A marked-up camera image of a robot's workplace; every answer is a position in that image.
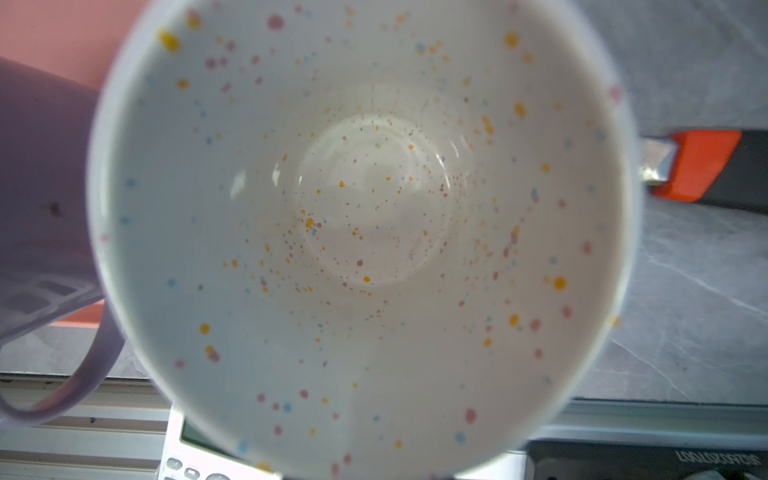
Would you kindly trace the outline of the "cream mug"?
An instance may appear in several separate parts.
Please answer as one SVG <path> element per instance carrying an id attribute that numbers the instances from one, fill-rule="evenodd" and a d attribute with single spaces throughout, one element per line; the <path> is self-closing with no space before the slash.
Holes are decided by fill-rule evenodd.
<path id="1" fill-rule="evenodd" d="M 88 226 L 140 361 L 219 448 L 444 478 L 594 362 L 640 158 L 571 1 L 151 1 L 101 92 Z"/>

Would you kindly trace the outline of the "white mug purple handle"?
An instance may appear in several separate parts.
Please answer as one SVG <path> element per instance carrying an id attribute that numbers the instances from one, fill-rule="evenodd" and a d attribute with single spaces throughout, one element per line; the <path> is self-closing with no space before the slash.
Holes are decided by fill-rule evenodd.
<path id="1" fill-rule="evenodd" d="M 97 94 L 1 62 L 1 342 L 103 299 L 86 209 Z"/>

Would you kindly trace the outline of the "orange black utility knife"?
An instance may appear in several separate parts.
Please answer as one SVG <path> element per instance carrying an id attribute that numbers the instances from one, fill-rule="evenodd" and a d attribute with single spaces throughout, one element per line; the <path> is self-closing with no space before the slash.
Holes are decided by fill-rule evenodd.
<path id="1" fill-rule="evenodd" d="M 640 174 L 657 198 L 767 213 L 767 131 L 698 129 L 642 139 Z"/>

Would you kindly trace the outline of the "pink tray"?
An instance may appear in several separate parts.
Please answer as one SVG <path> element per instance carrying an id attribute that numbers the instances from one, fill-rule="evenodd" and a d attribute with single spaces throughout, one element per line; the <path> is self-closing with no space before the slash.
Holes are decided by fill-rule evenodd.
<path id="1" fill-rule="evenodd" d="M 21 63 L 98 94 L 140 1 L 5 1 L 1 62 Z"/>

